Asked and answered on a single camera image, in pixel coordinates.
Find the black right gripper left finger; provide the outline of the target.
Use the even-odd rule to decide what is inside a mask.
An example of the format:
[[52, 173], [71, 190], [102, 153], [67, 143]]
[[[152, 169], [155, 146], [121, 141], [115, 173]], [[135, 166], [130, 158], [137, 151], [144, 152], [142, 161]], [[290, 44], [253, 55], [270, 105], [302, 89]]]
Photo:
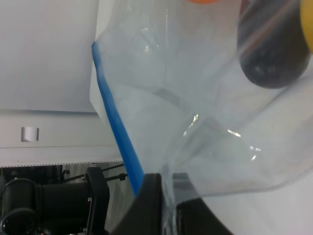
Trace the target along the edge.
[[163, 222], [161, 175], [145, 174], [141, 188], [113, 235], [167, 235]]

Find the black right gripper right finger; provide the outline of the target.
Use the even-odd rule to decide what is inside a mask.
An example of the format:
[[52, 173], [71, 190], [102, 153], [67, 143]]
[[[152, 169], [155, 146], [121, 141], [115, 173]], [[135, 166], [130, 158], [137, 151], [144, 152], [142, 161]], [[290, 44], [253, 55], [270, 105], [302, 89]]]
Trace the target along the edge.
[[201, 198], [177, 206], [179, 235], [232, 235]]

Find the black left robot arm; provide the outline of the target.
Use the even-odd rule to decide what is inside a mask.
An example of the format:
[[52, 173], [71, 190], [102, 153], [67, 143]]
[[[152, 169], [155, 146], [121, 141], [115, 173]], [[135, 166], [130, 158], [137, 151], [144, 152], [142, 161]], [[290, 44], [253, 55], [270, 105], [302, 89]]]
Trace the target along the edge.
[[107, 235], [110, 189], [101, 168], [85, 181], [40, 185], [29, 179], [6, 184], [0, 227], [6, 235]]

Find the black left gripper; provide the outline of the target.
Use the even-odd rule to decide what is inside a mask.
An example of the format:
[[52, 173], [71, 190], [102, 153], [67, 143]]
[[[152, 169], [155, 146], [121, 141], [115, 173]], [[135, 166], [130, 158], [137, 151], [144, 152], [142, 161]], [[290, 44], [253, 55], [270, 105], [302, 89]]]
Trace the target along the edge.
[[87, 218], [82, 232], [86, 235], [108, 235], [105, 229], [110, 202], [110, 189], [101, 168], [89, 167], [85, 178], [89, 190], [87, 198]]

